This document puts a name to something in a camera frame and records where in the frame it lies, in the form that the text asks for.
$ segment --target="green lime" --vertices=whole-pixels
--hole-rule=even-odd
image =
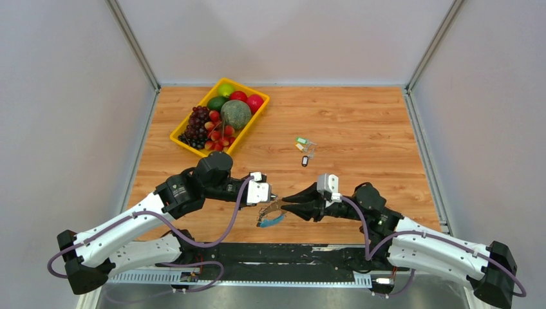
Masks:
[[[218,95],[229,98],[229,96],[235,92],[235,87],[230,84],[222,84],[218,86]]]
[[[207,103],[207,107],[211,110],[220,111],[221,107],[224,103],[226,103],[229,99],[224,97],[214,97],[209,100]]]

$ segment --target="red fruit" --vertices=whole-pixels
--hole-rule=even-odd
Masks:
[[[259,95],[251,95],[246,102],[250,107],[250,112],[254,115],[263,104],[263,99]]]
[[[208,132],[214,130],[214,127],[215,127],[215,125],[210,121],[206,122],[204,126],[205,126],[205,129],[207,129]]]
[[[232,126],[225,126],[223,128],[223,135],[224,136],[232,136],[233,133],[235,133],[235,129]]]
[[[212,121],[218,121],[220,119],[220,113],[218,111],[211,111],[209,117]]]
[[[222,137],[221,139],[218,140],[218,143],[222,146],[229,146],[229,138],[227,137]]]
[[[215,142],[213,142],[212,140],[208,140],[206,143],[205,143],[205,149],[206,150],[214,150],[214,146],[216,145]]]
[[[247,101],[247,95],[242,91],[235,91],[229,96],[230,100],[241,100],[243,102]]]
[[[211,140],[217,141],[217,140],[220,139],[220,137],[221,137],[221,133],[220,133],[220,132],[218,132],[218,131],[213,131],[213,132],[211,132]]]

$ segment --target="wooden table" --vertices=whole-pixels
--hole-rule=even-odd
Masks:
[[[128,207],[138,203],[168,176],[195,166],[198,157],[170,141],[169,134],[210,88],[165,87],[155,109]],[[371,182],[387,206],[440,230],[436,210],[399,88],[258,87],[271,97],[261,119],[232,154],[233,177],[252,171],[267,174],[279,196],[307,188],[323,173],[339,176],[340,193]],[[317,143],[315,158],[301,166],[294,139]],[[214,241],[225,230],[233,203],[207,200],[202,210],[174,224],[197,241]],[[283,243],[362,243],[359,222],[325,217],[305,222],[288,214],[279,225],[261,229],[261,206],[239,211],[225,241]],[[160,227],[140,240],[160,237]]]

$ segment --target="bunch of grapes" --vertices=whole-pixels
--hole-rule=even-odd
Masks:
[[[211,121],[211,118],[209,117],[208,108],[204,106],[194,107],[186,130],[178,137],[179,141],[198,150],[205,148],[205,143],[209,139],[205,123],[209,121]]]

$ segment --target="green apple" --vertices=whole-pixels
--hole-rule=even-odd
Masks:
[[[235,87],[230,84],[222,84],[218,86],[218,95],[229,98],[229,96],[235,92]]]

